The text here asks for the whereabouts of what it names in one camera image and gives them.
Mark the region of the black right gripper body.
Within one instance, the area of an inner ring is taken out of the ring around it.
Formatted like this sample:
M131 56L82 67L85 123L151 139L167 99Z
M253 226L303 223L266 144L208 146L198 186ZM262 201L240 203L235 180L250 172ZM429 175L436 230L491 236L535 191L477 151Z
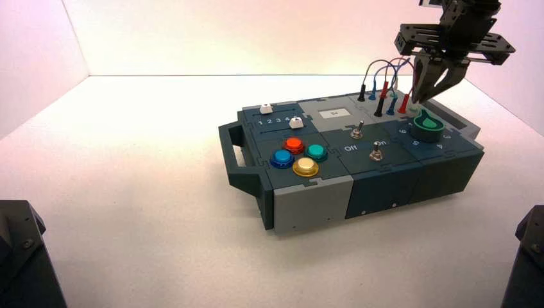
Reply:
M441 60L471 60L502 65L516 49L490 32L501 9L500 1L440 1L443 13L437 24L401 24L395 46L401 55Z

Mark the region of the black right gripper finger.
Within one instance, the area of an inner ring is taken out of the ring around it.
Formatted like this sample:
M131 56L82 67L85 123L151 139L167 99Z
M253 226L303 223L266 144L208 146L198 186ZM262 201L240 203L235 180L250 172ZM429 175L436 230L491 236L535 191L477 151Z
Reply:
M429 68L429 77L432 87L429 90L429 99L457 85L465 77L470 64L469 60L460 62L442 61Z
M412 82L412 102L421 103L440 93L436 82L443 74L441 58L418 55L414 59L414 79Z

